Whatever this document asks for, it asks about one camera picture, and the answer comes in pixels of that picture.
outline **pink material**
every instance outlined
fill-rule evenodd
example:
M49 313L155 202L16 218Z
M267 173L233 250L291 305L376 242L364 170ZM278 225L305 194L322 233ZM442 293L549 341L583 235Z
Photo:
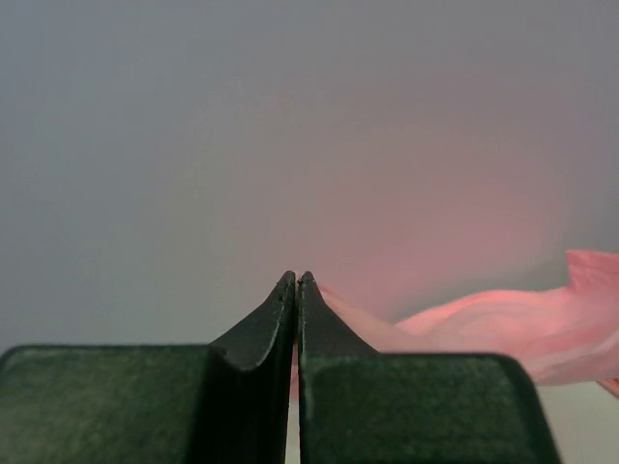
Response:
M506 354L540 385L619 378L619 254L570 250L567 258L565 287L478 293L395 326L320 288L327 305L381 352Z

